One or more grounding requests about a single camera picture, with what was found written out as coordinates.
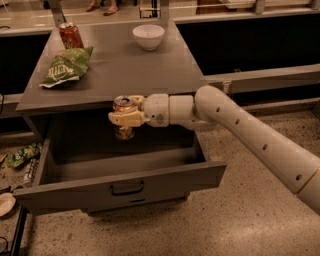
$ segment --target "snack bag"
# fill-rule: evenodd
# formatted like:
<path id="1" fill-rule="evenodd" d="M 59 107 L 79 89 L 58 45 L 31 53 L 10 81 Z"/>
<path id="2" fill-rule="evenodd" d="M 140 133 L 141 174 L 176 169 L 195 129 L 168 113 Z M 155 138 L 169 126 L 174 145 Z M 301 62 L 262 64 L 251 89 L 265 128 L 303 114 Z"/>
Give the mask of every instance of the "snack bag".
<path id="1" fill-rule="evenodd" d="M 51 88 L 66 81 L 79 80 L 88 70 L 92 51 L 92 46 L 59 51 L 39 86 Z"/>
<path id="2" fill-rule="evenodd" d="M 40 154 L 41 146 L 36 143 L 32 143 L 30 146 L 18 150 L 14 154 L 10 154 L 6 157 L 6 164 L 9 168 L 17 168 L 25 161 L 35 158 Z"/>

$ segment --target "cabinet top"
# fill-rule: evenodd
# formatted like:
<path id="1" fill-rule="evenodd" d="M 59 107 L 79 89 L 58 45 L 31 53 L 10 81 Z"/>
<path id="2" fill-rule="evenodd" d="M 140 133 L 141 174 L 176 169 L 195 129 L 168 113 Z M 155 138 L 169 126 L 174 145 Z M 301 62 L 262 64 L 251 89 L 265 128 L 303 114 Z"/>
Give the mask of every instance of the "cabinet top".
<path id="1" fill-rule="evenodd" d="M 111 102 L 119 95 L 191 93 L 206 84 L 173 21 L 159 24 L 165 28 L 165 38 L 150 52 L 142 50 L 132 34 L 142 23 L 146 22 L 78 26 L 85 47 L 94 47 L 87 73 L 64 88 L 44 89 L 39 84 L 55 54 L 64 49 L 59 30 L 54 29 L 17 111 L 81 110 L 88 104 Z"/>

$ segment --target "white plate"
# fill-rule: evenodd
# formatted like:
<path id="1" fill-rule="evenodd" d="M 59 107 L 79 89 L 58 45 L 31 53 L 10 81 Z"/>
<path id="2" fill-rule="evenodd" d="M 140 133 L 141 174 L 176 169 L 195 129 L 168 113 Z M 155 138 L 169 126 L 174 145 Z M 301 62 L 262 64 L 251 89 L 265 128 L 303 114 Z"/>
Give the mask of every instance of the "white plate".
<path id="1" fill-rule="evenodd" d="M 16 199 L 11 193 L 3 193 L 0 195 L 0 217 L 11 211 Z"/>

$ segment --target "drawer handle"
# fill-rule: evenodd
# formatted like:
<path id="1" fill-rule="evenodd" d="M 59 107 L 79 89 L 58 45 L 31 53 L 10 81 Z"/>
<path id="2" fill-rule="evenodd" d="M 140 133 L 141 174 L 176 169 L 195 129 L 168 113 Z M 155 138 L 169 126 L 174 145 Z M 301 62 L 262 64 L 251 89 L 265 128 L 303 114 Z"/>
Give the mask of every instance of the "drawer handle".
<path id="1" fill-rule="evenodd" d="M 127 191 L 127 192 L 120 192 L 120 193 L 116 193 L 114 192 L 113 190 L 113 185 L 110 186 L 110 193 L 111 195 L 113 196 L 128 196 L 128 195 L 133 195 L 133 194 L 138 194 L 138 193 L 141 193 L 144 189 L 144 182 L 141 181 L 140 182 L 140 188 L 137 189 L 137 190 L 134 190 L 134 191 Z"/>

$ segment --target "cabinet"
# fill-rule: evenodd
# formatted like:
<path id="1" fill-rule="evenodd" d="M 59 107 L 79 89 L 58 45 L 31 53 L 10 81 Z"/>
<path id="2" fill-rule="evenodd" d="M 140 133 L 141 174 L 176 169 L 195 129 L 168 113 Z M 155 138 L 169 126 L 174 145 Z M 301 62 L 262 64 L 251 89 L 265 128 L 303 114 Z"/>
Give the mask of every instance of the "cabinet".
<path id="1" fill-rule="evenodd" d="M 116 96 L 192 94 L 206 84 L 173 22 L 161 24 L 165 38 L 153 52 L 132 35 L 144 23 L 78 26 L 85 45 L 94 47 L 89 70 L 80 81 L 48 90 L 39 83 L 63 49 L 59 31 L 52 31 L 17 107 L 43 141 L 33 186 L 14 192 L 32 214 L 93 213 L 219 186 L 226 165 L 210 161 L 197 132 L 144 125 L 130 141 L 113 136 L 107 115 Z"/>

